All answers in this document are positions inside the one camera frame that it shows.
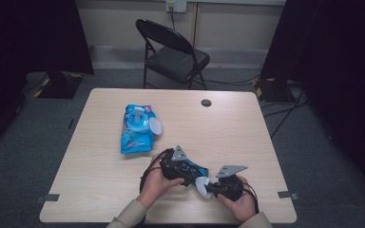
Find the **sleeve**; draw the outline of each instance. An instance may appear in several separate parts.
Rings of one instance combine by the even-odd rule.
[[[259,212],[244,222],[239,228],[273,228],[273,226],[265,214]]]
[[[147,209],[138,201],[133,199],[121,214],[114,218],[106,228],[127,228],[133,227],[144,219]]]

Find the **wooden table top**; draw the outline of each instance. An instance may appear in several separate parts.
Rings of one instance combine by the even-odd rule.
[[[211,106],[202,106],[208,99]],[[153,150],[122,155],[120,140],[127,105],[151,105],[163,134]],[[256,190],[259,209],[271,222],[292,223],[297,215],[255,94],[251,92],[93,89],[49,191],[43,222],[111,222],[139,195],[140,177],[152,155],[180,145],[215,178],[225,164]],[[238,223],[218,199],[204,199],[194,186],[177,186],[147,213],[146,223]]]

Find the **chair seat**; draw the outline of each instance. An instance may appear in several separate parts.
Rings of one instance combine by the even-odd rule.
[[[194,52],[201,71],[209,64],[210,57],[197,49],[194,49]],[[192,56],[169,47],[163,47],[151,55],[145,64],[151,70],[182,84],[189,83],[190,78],[195,76],[192,74],[194,65]]]

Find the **hand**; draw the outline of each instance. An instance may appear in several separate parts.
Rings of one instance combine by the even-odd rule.
[[[154,155],[152,161],[154,161],[157,156],[158,154]],[[168,189],[184,182],[184,179],[166,179],[163,175],[162,168],[160,167],[159,160],[150,168],[154,169],[147,175],[141,195],[136,198],[136,200],[147,209],[149,209],[159,197],[164,195]]]
[[[250,191],[250,187],[247,185],[247,179],[239,175],[237,177],[243,182],[242,187]],[[232,201],[222,194],[218,194],[218,199],[232,210],[234,216],[240,222],[245,222],[256,214],[254,199],[245,191],[242,192],[241,198],[237,201]]]

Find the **dark gray floor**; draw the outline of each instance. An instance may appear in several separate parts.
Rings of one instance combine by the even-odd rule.
[[[258,69],[210,68],[204,77],[234,82],[258,73]],[[36,99],[32,97],[36,88],[26,93],[20,114],[0,136],[0,227],[106,227],[44,224],[39,220],[42,204],[34,201],[49,191],[89,91],[94,87],[138,88],[142,86],[142,75],[142,69],[96,70],[95,76],[85,77],[72,100]],[[28,86],[43,76],[30,74]],[[151,81],[161,88],[184,88],[156,75],[151,75]],[[254,92],[251,85],[207,84],[211,90]],[[292,86],[292,90],[298,97],[301,87]],[[305,95],[299,103],[304,102]],[[291,107],[260,106],[264,115]],[[265,117],[271,134],[286,113]],[[73,125],[68,128],[72,119]],[[294,200],[297,222],[275,227],[365,227],[365,180],[331,137],[329,128],[309,103],[293,110],[276,131],[272,141],[283,175],[289,190],[299,199]]]

